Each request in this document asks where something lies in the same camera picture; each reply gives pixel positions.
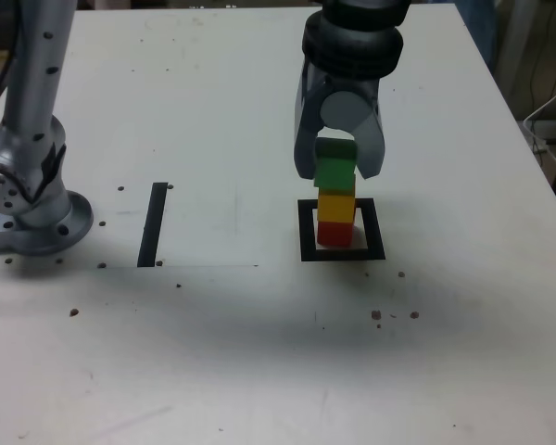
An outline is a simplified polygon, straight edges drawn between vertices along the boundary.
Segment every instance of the white table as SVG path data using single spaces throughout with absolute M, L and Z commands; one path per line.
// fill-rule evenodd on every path
M 411 8 L 381 84 L 387 260 L 300 262 L 312 11 L 76 15 L 56 115 L 95 226 L 0 256 L 0 445 L 556 444 L 556 199 L 453 6 Z

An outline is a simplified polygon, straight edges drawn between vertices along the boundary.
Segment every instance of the gray robot arm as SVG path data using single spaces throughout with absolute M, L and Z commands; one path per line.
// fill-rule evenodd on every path
M 15 2 L 19 32 L 0 124 L 0 252 L 53 253 L 93 222 L 88 201 L 62 182 L 66 135 L 53 116 L 76 3 Z
M 395 29 L 409 0 L 325 0 L 305 25 L 295 130 L 299 176 L 315 174 L 315 141 L 323 128 L 354 136 L 363 178 L 379 174 L 385 139 L 379 116 L 379 80 L 398 64 L 403 40 Z

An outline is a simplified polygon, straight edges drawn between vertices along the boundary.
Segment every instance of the stacked blocks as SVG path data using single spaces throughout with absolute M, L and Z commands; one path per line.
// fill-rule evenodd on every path
M 356 153 L 354 141 L 318 138 L 315 143 L 317 242 L 323 246 L 348 248 L 352 242 Z

